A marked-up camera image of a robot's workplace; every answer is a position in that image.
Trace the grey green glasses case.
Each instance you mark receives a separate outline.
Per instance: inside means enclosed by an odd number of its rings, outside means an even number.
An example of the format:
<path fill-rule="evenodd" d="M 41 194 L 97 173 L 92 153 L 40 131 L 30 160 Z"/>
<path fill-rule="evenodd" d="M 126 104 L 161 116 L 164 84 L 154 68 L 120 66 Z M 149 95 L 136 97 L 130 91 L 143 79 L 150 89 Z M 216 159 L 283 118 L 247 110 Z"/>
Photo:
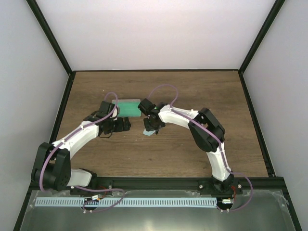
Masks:
<path fill-rule="evenodd" d="M 117 101 L 120 111 L 118 117 L 141 117 L 141 111 L 138 109 L 140 99 L 122 99 Z"/>

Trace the light blue cleaning cloth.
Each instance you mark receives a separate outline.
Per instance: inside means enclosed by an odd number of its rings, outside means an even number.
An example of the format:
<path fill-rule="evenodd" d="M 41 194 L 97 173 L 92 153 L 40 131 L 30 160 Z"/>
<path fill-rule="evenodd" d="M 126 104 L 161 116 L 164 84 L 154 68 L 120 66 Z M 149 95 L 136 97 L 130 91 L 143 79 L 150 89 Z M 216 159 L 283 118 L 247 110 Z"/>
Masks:
<path fill-rule="evenodd" d="M 146 135 L 146 136 L 151 136 L 151 135 L 153 135 L 153 134 L 155 134 L 155 133 L 156 133 L 155 130 L 153 130 L 153 131 L 144 130 L 144 131 L 143 131 L 143 134 Z"/>

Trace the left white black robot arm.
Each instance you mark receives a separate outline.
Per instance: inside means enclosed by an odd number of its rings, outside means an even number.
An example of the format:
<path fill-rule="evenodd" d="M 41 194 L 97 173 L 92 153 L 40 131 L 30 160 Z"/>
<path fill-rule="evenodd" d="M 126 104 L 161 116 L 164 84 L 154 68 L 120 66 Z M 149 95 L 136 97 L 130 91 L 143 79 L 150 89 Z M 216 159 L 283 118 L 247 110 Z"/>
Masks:
<path fill-rule="evenodd" d="M 63 138 L 52 143 L 44 142 L 37 150 L 31 172 L 31 180 L 39 184 L 41 191 L 62 191 L 66 187 L 81 186 L 87 194 L 98 190 L 98 182 L 93 173 L 84 169 L 73 169 L 73 156 L 88 142 L 105 135 L 129 131 L 128 117 L 119 117 L 116 104 L 103 101 L 99 110 L 84 118 L 81 124 Z"/>

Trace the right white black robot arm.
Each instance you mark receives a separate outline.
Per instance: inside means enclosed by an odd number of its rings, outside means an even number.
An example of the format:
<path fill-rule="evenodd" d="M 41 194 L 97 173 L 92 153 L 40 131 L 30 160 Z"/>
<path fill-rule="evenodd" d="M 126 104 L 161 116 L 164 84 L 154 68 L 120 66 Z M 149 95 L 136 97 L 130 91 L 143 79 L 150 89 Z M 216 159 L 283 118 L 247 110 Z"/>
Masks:
<path fill-rule="evenodd" d="M 138 109 L 146 116 L 143 121 L 147 132 L 157 134 L 166 124 L 188 129 L 198 148 L 208 156 L 215 191 L 224 194 L 231 188 L 234 176 L 225 155 L 225 129 L 209 109 L 185 110 L 167 103 L 155 105 L 148 99 L 142 100 Z"/>

